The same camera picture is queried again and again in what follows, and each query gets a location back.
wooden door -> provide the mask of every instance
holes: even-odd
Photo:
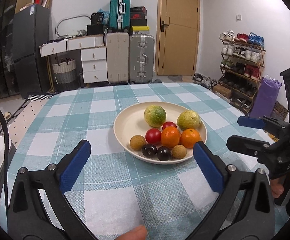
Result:
[[[198,0],[161,0],[158,75],[193,74],[198,12]]]

human hand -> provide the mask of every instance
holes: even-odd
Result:
[[[272,195],[274,198],[279,198],[280,195],[284,192],[283,185],[278,183],[279,179],[272,179],[270,181],[270,188],[272,190]]]
[[[115,240],[145,240],[147,236],[147,230],[145,226],[138,226],[125,234],[122,234]]]

fruit bowl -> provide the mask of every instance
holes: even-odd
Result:
[[[168,161],[160,161],[157,157],[153,159],[147,158],[142,154],[141,151],[135,151],[130,147],[129,141],[134,135],[141,135],[145,137],[146,132],[150,128],[152,128],[146,123],[144,119],[144,111],[147,106],[151,105],[157,105],[164,108],[167,116],[166,121],[174,123],[177,123],[177,118],[182,112],[188,110],[183,106],[167,102],[144,102],[129,106],[128,108],[125,108],[122,112],[120,112],[114,121],[114,134],[117,141],[124,147],[125,150],[127,150],[134,157],[148,163],[163,164],[163,165],[176,164],[192,158],[193,149],[187,149],[187,154],[183,159],[170,159]],[[203,120],[201,121],[201,125],[197,129],[197,131],[200,133],[202,141],[206,143],[207,130]]]

silver suitcase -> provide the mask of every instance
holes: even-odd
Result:
[[[128,82],[128,33],[106,36],[108,82]]]
[[[129,36],[129,80],[149,83],[153,79],[154,37],[135,34]]]

blue gripper pad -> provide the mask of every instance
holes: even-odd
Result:
[[[63,194],[72,189],[90,155],[91,144],[86,141],[60,176],[60,190]]]
[[[237,123],[239,126],[245,126],[256,129],[263,129],[265,127],[265,123],[262,119],[259,118],[251,118],[246,116],[240,116],[237,119]]]
[[[202,148],[199,143],[194,144],[193,155],[211,189],[214,192],[222,194],[225,187],[223,176],[214,164],[214,162],[208,156],[208,153]]]

